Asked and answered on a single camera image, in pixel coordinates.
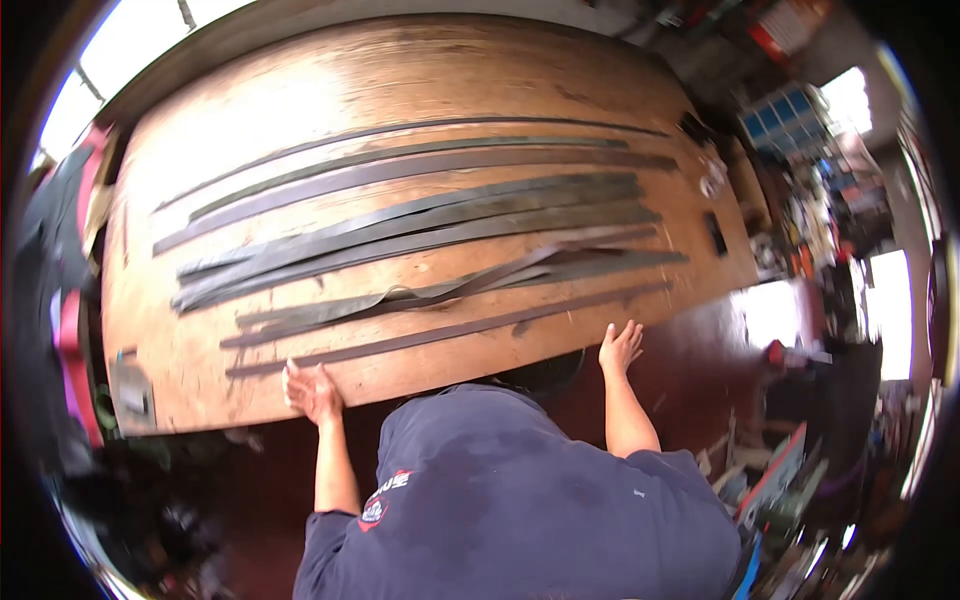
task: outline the red floor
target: red floor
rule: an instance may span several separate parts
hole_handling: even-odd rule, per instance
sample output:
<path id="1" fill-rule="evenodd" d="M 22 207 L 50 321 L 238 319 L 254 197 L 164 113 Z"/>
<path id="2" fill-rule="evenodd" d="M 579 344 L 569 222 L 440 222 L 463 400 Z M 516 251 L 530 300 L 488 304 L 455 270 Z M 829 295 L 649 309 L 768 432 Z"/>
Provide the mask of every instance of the red floor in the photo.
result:
<path id="1" fill-rule="evenodd" d="M 734 292 L 645 329 L 644 353 L 630 369 L 640 403 L 664 449 L 694 453 L 727 429 L 731 407 L 755 420 L 763 350 L 779 339 L 793 347 L 817 339 L 818 292 L 804 282 L 776 282 Z M 603 379 L 597 347 L 568 389 L 543 405 L 573 439 L 604 442 Z M 350 458 L 361 497 L 376 488 L 380 422 L 395 402 L 350 409 Z M 303 548 L 303 523 L 313 497 L 316 433 L 304 419 L 257 428 L 266 451 L 240 452 L 224 490 L 229 585 L 245 600 L 290 597 Z"/>

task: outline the hand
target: hand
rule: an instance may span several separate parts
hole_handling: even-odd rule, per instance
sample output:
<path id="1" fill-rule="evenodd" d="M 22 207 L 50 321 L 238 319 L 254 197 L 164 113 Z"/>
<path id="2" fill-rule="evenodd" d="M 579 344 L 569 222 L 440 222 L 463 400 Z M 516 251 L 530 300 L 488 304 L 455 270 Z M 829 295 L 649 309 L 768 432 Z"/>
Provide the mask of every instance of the hand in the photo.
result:
<path id="1" fill-rule="evenodd" d="M 643 339 L 643 325 L 634 323 L 633 319 L 619 336 L 616 335 L 616 326 L 607 325 L 607 335 L 600 346 L 600 368 L 604 374 L 624 374 L 627 367 L 643 353 L 640 349 L 640 340 Z"/>
<path id="2" fill-rule="evenodd" d="M 283 369 L 283 396 L 287 406 L 302 411 L 317 425 L 338 419 L 344 412 L 344 399 L 326 374 L 324 365 L 301 369 L 287 359 Z"/>

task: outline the dark blue shirt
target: dark blue shirt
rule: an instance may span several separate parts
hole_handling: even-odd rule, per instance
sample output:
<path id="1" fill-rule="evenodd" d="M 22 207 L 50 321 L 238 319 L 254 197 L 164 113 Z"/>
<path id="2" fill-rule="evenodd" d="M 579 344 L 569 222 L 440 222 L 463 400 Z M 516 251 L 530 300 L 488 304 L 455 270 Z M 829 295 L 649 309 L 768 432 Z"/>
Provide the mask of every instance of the dark blue shirt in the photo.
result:
<path id="1" fill-rule="evenodd" d="M 363 514 L 314 513 L 294 598 L 719 598 L 740 549 L 687 451 L 626 460 L 473 384 L 380 433 Z"/>

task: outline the wooden workbench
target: wooden workbench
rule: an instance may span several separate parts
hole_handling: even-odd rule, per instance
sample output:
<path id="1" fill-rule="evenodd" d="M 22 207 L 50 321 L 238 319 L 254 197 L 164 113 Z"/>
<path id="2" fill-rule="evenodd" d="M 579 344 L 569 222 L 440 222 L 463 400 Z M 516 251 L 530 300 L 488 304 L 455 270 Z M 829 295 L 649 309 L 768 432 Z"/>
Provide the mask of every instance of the wooden workbench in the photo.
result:
<path id="1" fill-rule="evenodd" d="M 597 306 L 483 333 L 332 364 L 348 405 L 412 394 L 598 343 L 604 326 L 628 318 L 655 323 L 756 282 L 735 198 L 727 186 L 706 198 L 699 180 L 715 156 L 675 124 L 692 110 L 677 81 L 636 49 L 534 21 L 480 16 L 381 19 L 318 31 L 229 63 L 148 113 L 132 138 L 116 183 L 103 278 L 108 362 L 133 360 L 153 386 L 156 429 L 121 419 L 125 435 L 170 433 L 280 420 L 277 374 L 228 380 L 225 369 L 345 348 L 448 324 L 513 312 L 645 281 L 669 291 L 624 305 Z M 151 214 L 191 186 L 270 152 L 336 132 L 471 115 L 559 116 L 668 132 L 669 138 L 571 125 L 484 124 L 382 134 L 288 156 L 221 181 Z M 239 314 L 421 286 L 518 258 L 583 231 L 554 231 L 469 242 L 277 286 L 178 316 L 176 268 L 195 258 L 309 231 L 422 196 L 505 180 L 600 170 L 529 165 L 445 172 L 337 192 L 250 218 L 152 257 L 159 237 L 181 228 L 202 204 L 289 170 L 356 152 L 490 135 L 583 135 L 623 139 L 633 149 L 674 157 L 678 171 L 639 170 L 643 203 L 663 217 L 638 248 L 673 249 L 690 262 L 510 290 L 438 309 L 339 324 L 246 351 L 220 350 Z M 715 212 L 729 253 L 718 257 L 703 213 Z M 592 230 L 600 233 L 611 228 Z"/>

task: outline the thin metal strip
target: thin metal strip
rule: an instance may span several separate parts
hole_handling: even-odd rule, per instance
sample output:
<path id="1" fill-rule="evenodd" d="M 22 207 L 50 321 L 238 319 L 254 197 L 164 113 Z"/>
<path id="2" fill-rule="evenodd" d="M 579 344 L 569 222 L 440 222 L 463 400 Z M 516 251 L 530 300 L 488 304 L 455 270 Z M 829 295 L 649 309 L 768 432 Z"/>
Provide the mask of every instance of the thin metal strip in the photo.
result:
<path id="1" fill-rule="evenodd" d="M 604 225 L 629 225 L 631 223 L 656 223 L 661 220 L 657 213 L 641 206 L 635 200 L 602 204 L 587 204 L 550 207 L 516 214 L 499 215 L 477 219 L 459 226 L 390 238 L 333 252 L 269 273 L 254 276 L 227 288 L 220 288 L 205 295 L 187 297 L 181 293 L 173 307 L 179 312 L 209 306 L 223 300 L 244 296 L 254 291 L 273 287 L 288 281 L 308 276 L 322 275 L 359 264 L 459 244 L 462 242 L 509 235 L 546 231 L 550 229 L 589 228 Z"/>
<path id="2" fill-rule="evenodd" d="M 543 188 L 441 206 L 340 235 L 327 236 L 323 229 L 311 231 L 286 240 L 270 242 L 256 256 L 221 273 L 184 286 L 176 298 L 202 296 L 296 262 L 391 237 L 550 206 L 635 199 L 640 193 L 639 187 L 633 182 L 616 186 L 581 184 L 559 189 Z"/>
<path id="3" fill-rule="evenodd" d="M 631 133 L 644 133 L 647 135 L 653 135 L 654 137 L 670 137 L 669 133 L 658 132 L 655 130 L 644 129 L 642 127 L 635 127 L 633 125 L 620 125 L 616 123 L 606 123 L 603 121 L 585 121 L 582 119 L 566 119 L 561 117 L 524 117 L 524 116 L 496 116 L 496 115 L 483 115 L 478 117 L 453 117 L 448 119 L 429 119 L 426 121 L 409 121 L 403 123 L 394 123 L 391 125 L 382 125 L 380 127 L 373 127 L 365 130 L 357 130 L 354 132 L 338 133 L 337 135 L 331 135 L 322 139 L 309 141 L 303 144 L 298 144 L 297 146 L 292 146 L 290 148 L 284 148 L 277 152 L 270 153 L 268 155 L 252 160 L 248 163 L 242 164 L 239 167 L 231 169 L 225 173 L 222 173 L 212 179 L 202 181 L 193 187 L 184 190 L 171 198 L 170 200 L 163 201 L 154 208 L 154 212 L 166 208 L 170 204 L 173 204 L 183 198 L 186 198 L 194 192 L 200 191 L 209 185 L 213 185 L 218 181 L 223 181 L 226 178 L 233 177 L 238 173 L 242 173 L 247 169 L 251 169 L 261 164 L 266 164 L 272 160 L 277 160 L 278 158 L 284 158 L 286 156 L 295 155 L 306 150 L 313 150 L 314 148 L 320 148 L 321 146 L 326 146 L 328 144 L 335 144 L 337 142 L 350 141 L 351 139 L 357 139 L 360 137 L 367 137 L 369 135 L 380 135 L 382 133 L 391 133 L 391 132 L 403 132 L 406 130 L 412 129 L 421 129 L 421 128 L 431 128 L 431 127 L 444 127 L 448 125 L 470 125 L 470 124 L 481 124 L 481 123 L 551 123 L 555 125 L 580 125 L 586 127 L 598 127 L 610 130 L 617 130 L 622 132 L 631 132 Z"/>
<path id="4" fill-rule="evenodd" d="M 548 177 L 532 178 L 527 180 L 504 181 L 503 183 L 490 183 L 488 185 L 479 185 L 477 187 L 460 189 L 455 192 L 434 194 L 432 196 L 417 198 L 416 200 L 412 200 L 410 202 L 386 206 L 384 208 L 379 208 L 357 217 L 353 217 L 352 219 L 346 219 L 340 223 L 335 223 L 331 226 L 317 229 L 314 231 L 314 233 L 321 235 L 322 237 L 341 235 L 343 233 L 349 233 L 350 231 L 356 231 L 361 228 L 376 225 L 377 223 L 382 223 L 384 221 L 398 219 L 399 217 L 404 217 L 416 212 L 423 212 L 431 208 L 465 203 L 472 200 L 479 200 L 481 198 L 493 198 L 495 196 L 516 194 L 518 192 L 532 192 L 534 190 L 548 187 L 560 187 L 564 185 L 578 184 L 588 184 L 600 187 L 604 185 L 627 183 L 636 183 L 636 174 L 617 172 L 578 173 L 573 175 L 551 175 Z M 181 284 L 185 285 L 190 282 L 190 277 L 205 276 L 204 272 L 243 262 L 248 258 L 266 251 L 268 247 L 273 244 L 290 241 L 296 237 L 297 235 L 289 235 L 287 237 L 282 237 L 277 240 L 265 242 L 263 244 L 255 244 L 237 248 L 229 252 L 224 252 L 223 254 L 213 258 L 201 258 L 200 260 L 180 266 L 177 269 L 177 279 Z"/>
<path id="5" fill-rule="evenodd" d="M 242 348 L 268 344 L 286 337 L 309 333 L 334 324 L 348 323 L 361 319 L 369 319 L 388 313 L 401 312 L 414 308 L 433 306 L 454 299 L 489 292 L 491 290 L 510 289 L 530 285 L 542 285 L 559 281 L 570 281 L 587 277 L 607 275 L 617 271 L 629 271 L 648 267 L 660 266 L 668 263 L 685 262 L 686 256 L 679 252 L 657 251 L 605 251 L 583 249 L 580 251 L 560 251 L 540 259 L 548 260 L 552 257 L 576 259 L 578 262 L 565 262 L 559 265 L 539 265 L 532 262 L 522 265 L 515 271 L 497 279 L 488 281 L 486 277 L 477 277 L 461 285 L 434 286 L 430 294 L 423 296 L 413 295 L 408 291 L 406 295 L 396 295 L 390 298 L 392 288 L 378 297 L 346 299 L 331 302 L 326 312 L 304 311 L 300 315 L 269 324 L 259 331 L 244 333 L 227 338 L 220 343 L 220 348 Z"/>
<path id="6" fill-rule="evenodd" d="M 597 247 L 604 244 L 616 244 L 619 242 L 626 242 L 631 240 L 645 239 L 648 237 L 653 237 L 656 235 L 657 231 L 654 228 L 644 228 L 644 229 L 634 229 L 631 231 L 623 231 L 620 233 L 615 233 L 609 236 L 601 236 L 588 238 L 583 240 L 577 240 L 577 244 L 583 246 Z M 341 302 L 355 302 L 358 300 L 371 300 L 371 299 L 381 299 L 381 300 L 392 300 L 394 298 L 409 298 L 413 296 L 419 296 L 421 298 L 437 296 L 446 290 L 462 285 L 471 279 L 474 279 L 479 276 L 483 276 L 497 268 L 500 265 L 490 267 L 489 269 L 484 269 L 483 271 L 477 271 L 475 273 L 468 273 L 464 276 L 459 276 L 448 281 L 443 281 L 441 283 L 435 283 L 433 285 L 427 285 L 419 288 L 407 288 L 403 286 L 394 286 L 390 290 L 383 294 L 370 294 L 367 296 L 357 296 L 354 298 L 340 299 L 340 300 L 326 300 L 323 302 L 312 302 L 309 304 L 300 304 L 297 306 L 288 306 L 285 308 L 274 308 L 271 310 L 261 310 L 255 313 L 249 313 L 246 315 L 239 315 L 235 319 L 238 327 L 251 327 L 256 324 L 264 324 L 269 322 L 292 322 L 293 320 L 302 320 L 304 315 L 308 320 L 316 321 L 320 319 L 320 315 L 334 312 L 339 316 L 346 315 L 347 313 L 336 308 L 336 306 Z M 504 287 L 510 285 L 509 283 L 504 283 Z"/>
<path id="7" fill-rule="evenodd" d="M 437 152 L 448 152 L 452 150 L 466 150 L 469 148 L 490 148 L 499 146 L 586 146 L 592 148 L 629 148 L 627 142 L 618 139 L 602 139 L 598 137 L 574 137 L 571 135 L 510 135 L 501 137 L 471 137 L 467 139 L 444 139 L 437 142 L 425 142 L 422 144 L 411 144 L 409 146 L 397 146 L 395 148 L 384 148 L 383 150 L 373 150 L 363 152 L 358 155 L 342 156 L 332 160 L 326 160 L 317 164 L 311 164 L 289 173 L 283 173 L 268 180 L 258 181 L 253 185 L 226 194 L 213 202 L 204 204 L 190 213 L 189 221 L 208 215 L 211 212 L 228 206 L 253 194 L 259 194 L 268 189 L 293 183 L 294 181 L 305 180 L 316 177 L 331 171 L 358 167 L 360 165 L 378 162 L 380 160 L 390 160 L 391 158 L 400 158 L 401 156 L 428 155 Z"/>
<path id="8" fill-rule="evenodd" d="M 206 215 L 158 240 L 154 256 L 205 233 L 237 223 L 254 215 L 360 185 L 396 180 L 428 173 L 524 164 L 585 164 L 602 167 L 648 168 L 672 171 L 677 161 L 669 156 L 641 155 L 618 150 L 584 148 L 507 148 L 465 150 L 455 153 L 405 156 L 386 162 L 362 165 L 271 189 L 246 202 Z"/>
<path id="9" fill-rule="evenodd" d="M 294 362 L 299 367 L 314 367 L 320 363 L 338 363 L 354 358 L 362 358 L 364 356 L 372 356 L 374 354 L 393 352 L 395 350 L 412 348 L 414 346 L 421 346 L 423 344 L 440 342 L 441 340 L 449 340 L 451 338 L 469 335 L 470 333 L 479 333 L 481 331 L 487 331 L 488 329 L 496 329 L 497 327 L 503 327 L 505 325 L 517 324 L 524 321 L 532 321 L 534 319 L 540 319 L 542 317 L 563 313 L 568 310 L 579 310 L 581 308 L 599 306 L 621 300 L 632 300 L 641 294 L 651 294 L 661 290 L 668 290 L 672 287 L 672 285 L 673 283 L 671 281 L 636 285 L 620 290 L 613 290 L 611 292 L 603 292 L 601 294 L 584 296 L 582 298 L 576 298 L 573 300 L 563 300 L 560 302 L 554 302 L 553 304 L 546 304 L 544 306 L 535 306 L 533 308 L 527 308 L 525 310 L 518 310 L 517 312 L 508 313 L 506 315 L 488 317 L 486 319 L 478 319 L 476 321 L 469 321 L 467 323 L 456 325 L 448 325 L 446 327 L 439 327 L 437 329 L 422 331 L 420 333 L 401 335 L 390 340 L 380 340 L 378 342 L 371 342 L 369 344 L 354 346 L 352 348 L 343 348 L 339 350 L 332 350 L 330 352 L 311 354 L 310 356 L 302 356 L 294 359 Z M 272 372 L 280 372 L 283 371 L 285 364 L 286 361 L 274 361 L 270 363 L 248 365 L 245 367 L 235 367 L 227 370 L 227 377 L 251 377 L 255 375 L 265 375 Z"/>

